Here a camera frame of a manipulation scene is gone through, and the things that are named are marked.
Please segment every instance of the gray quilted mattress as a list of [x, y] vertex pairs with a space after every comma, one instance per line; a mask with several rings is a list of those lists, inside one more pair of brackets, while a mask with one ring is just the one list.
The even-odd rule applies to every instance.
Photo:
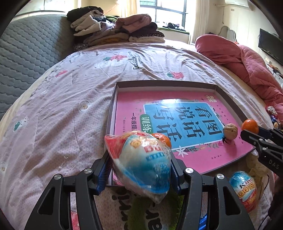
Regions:
[[11, 22], [0, 37], [0, 119], [36, 79], [72, 50], [73, 33], [64, 15]]

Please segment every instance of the television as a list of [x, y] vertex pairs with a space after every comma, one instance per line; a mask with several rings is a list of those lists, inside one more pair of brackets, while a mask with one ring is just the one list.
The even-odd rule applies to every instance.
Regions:
[[283, 65], [283, 41], [278, 36], [260, 29], [258, 47]]

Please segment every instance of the silver screw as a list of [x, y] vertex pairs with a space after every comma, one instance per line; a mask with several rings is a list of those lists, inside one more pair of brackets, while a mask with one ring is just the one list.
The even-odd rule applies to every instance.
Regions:
[[194, 170], [192, 168], [186, 168], [185, 171], [186, 171], [186, 173], [193, 173], [194, 172]]
[[60, 174], [56, 174], [56, 175], [54, 176], [54, 179], [55, 179], [55, 180], [61, 179], [61, 175], [60, 175]]
[[85, 174], [89, 174], [92, 172], [92, 169], [91, 168], [87, 168], [83, 171]]
[[217, 178], [220, 179], [220, 180], [223, 180], [224, 179], [224, 175], [219, 173], [219, 174], [217, 174]]

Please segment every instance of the orange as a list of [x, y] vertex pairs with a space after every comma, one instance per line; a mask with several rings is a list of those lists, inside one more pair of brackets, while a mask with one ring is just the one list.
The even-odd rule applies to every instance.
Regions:
[[156, 139], [164, 142], [169, 148], [172, 148], [171, 141], [169, 137], [162, 133], [153, 133], [152, 136], [154, 136]]
[[258, 124], [255, 120], [253, 119], [247, 119], [244, 121], [244, 123], [242, 124], [242, 130], [248, 130], [252, 133], [258, 134], [259, 129], [258, 129]]

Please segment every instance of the white curtain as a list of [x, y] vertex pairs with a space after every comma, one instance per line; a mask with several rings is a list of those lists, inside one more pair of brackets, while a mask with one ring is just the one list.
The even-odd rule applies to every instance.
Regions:
[[121, 8], [123, 18], [137, 14], [139, 11], [140, 0], [118, 0], [117, 3]]
[[189, 43], [195, 43], [196, 39], [204, 35], [207, 30], [209, 16], [209, 0], [192, 0], [191, 9], [189, 10], [191, 20]]

